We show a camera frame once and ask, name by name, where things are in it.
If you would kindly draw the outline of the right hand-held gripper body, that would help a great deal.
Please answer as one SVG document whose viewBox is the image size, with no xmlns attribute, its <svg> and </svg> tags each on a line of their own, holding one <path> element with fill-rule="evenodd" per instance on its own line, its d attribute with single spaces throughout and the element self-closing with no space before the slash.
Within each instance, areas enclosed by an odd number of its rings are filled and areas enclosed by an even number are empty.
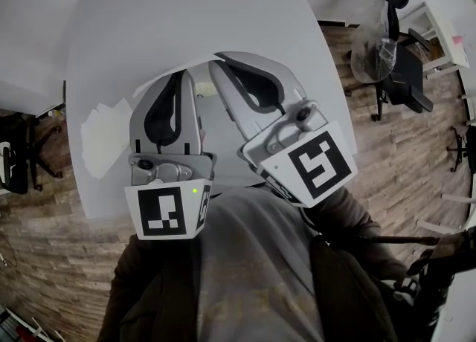
<svg viewBox="0 0 476 342">
<path fill-rule="evenodd" d="M 357 174 L 338 122 L 327 121 L 311 100 L 295 105 L 246 142 L 241 154 L 296 207 L 314 207 Z"/>
</svg>

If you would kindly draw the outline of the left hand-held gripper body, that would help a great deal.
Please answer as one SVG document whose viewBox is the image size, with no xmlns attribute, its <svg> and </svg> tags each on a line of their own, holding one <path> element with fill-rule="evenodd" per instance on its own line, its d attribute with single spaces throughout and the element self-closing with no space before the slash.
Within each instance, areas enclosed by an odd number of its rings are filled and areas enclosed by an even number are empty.
<svg viewBox="0 0 476 342">
<path fill-rule="evenodd" d="M 216 156 L 134 153 L 125 195 L 140 240 L 193 239 L 205 225 Z"/>
</svg>

